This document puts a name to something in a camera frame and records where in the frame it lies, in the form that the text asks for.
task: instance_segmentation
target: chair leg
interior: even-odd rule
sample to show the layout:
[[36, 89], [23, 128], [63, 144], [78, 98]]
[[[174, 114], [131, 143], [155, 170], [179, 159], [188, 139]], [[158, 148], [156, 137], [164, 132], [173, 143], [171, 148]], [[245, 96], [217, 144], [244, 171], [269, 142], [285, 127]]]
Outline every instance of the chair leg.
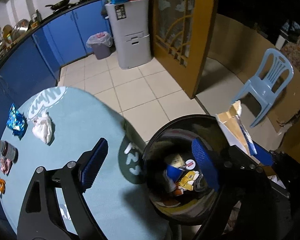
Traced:
[[268, 113], [271, 107], [272, 105], [268, 104], [264, 109], [261, 109], [260, 113], [257, 115], [253, 123], [250, 125], [250, 128], [255, 127], [261, 121], [261, 119], [266, 115], [266, 113]]
[[239, 93], [236, 94], [236, 96], [232, 99], [231, 105], [235, 102], [238, 101], [245, 93], [248, 93], [249, 91], [247, 88], [249, 87], [248, 82], [244, 84], [244, 86], [240, 89]]

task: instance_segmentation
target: blue plastic chair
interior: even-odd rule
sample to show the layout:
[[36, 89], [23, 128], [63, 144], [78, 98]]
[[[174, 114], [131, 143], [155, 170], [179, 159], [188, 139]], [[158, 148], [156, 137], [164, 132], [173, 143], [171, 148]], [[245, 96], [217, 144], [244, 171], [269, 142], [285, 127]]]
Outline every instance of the blue plastic chair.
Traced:
[[[274, 56], [272, 66], [265, 78], [261, 79], [259, 75], [265, 67], [267, 59], [271, 54], [273, 54]], [[285, 81], [281, 84], [281, 86], [277, 89], [275, 93], [272, 92], [271, 89], [273, 85], [278, 80], [282, 72], [286, 69], [289, 70], [288, 77], [285, 79]], [[250, 125], [250, 127], [252, 128], [256, 126], [260, 122], [260, 120], [266, 115], [266, 113], [274, 104], [275, 99], [278, 97], [281, 91], [288, 85], [292, 78], [293, 68], [289, 60], [280, 51], [276, 49], [267, 49], [257, 72], [244, 84], [240, 92], [233, 98], [231, 104], [244, 97], [247, 93], [251, 93], [255, 97], [255, 99], [261, 105], [261, 111], [257, 115], [256, 119], [253, 121], [253, 123]]]

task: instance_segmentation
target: metal screw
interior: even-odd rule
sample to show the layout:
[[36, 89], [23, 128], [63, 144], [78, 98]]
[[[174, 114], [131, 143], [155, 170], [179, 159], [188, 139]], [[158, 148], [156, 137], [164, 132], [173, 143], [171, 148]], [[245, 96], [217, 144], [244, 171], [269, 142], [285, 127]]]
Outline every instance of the metal screw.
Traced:
[[259, 173], [262, 173], [262, 172], [263, 172], [263, 168], [257, 167], [257, 168], [256, 168], [256, 171], [259, 172]]
[[43, 172], [43, 167], [41, 167], [41, 166], [40, 166], [40, 167], [38, 167], [38, 168], [36, 169], [36, 172], [37, 172], [37, 173], [41, 173], [41, 172]]
[[223, 164], [226, 168], [231, 168], [232, 167], [232, 163], [231, 162], [225, 162]]
[[75, 166], [75, 162], [74, 161], [71, 161], [71, 162], [67, 163], [67, 167], [68, 168], [73, 168], [74, 166]]

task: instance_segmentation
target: blue gripper pad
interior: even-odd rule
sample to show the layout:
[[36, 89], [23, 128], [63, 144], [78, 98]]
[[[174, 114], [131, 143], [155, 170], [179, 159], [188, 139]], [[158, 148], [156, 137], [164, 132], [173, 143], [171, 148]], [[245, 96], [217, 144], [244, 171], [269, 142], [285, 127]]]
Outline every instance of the blue gripper pad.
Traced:
[[194, 139], [191, 144], [192, 154], [195, 161], [200, 167], [204, 178], [210, 188], [213, 188], [216, 192], [219, 190], [220, 185], [218, 182], [218, 170], [213, 165], [210, 157], [207, 153], [207, 149], [200, 139]]

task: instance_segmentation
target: light blue tablecloth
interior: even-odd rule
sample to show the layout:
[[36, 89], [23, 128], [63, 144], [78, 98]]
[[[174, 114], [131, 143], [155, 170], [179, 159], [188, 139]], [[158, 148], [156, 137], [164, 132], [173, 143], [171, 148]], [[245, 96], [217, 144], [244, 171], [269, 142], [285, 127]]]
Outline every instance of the light blue tablecloth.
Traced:
[[[50, 146], [32, 133], [31, 119], [43, 110], [55, 124]], [[47, 170], [62, 168], [91, 150], [103, 137], [109, 144], [108, 156], [92, 188], [84, 194], [96, 222], [109, 240], [164, 238], [168, 222], [155, 213], [145, 184], [141, 184], [142, 176], [138, 175], [138, 159], [142, 157], [145, 143], [120, 114], [89, 93], [66, 87], [40, 92], [26, 101], [19, 111], [28, 118], [24, 137], [19, 140], [8, 128], [2, 135], [3, 140], [18, 149], [18, 161], [8, 176], [0, 171], [0, 177], [6, 181], [1, 203], [15, 232], [23, 198], [35, 169], [38, 166]], [[124, 153], [130, 142], [135, 147]], [[61, 189], [57, 189], [57, 196], [60, 207], [64, 208]], [[75, 233], [71, 220], [64, 218], [64, 221], [67, 230]]]

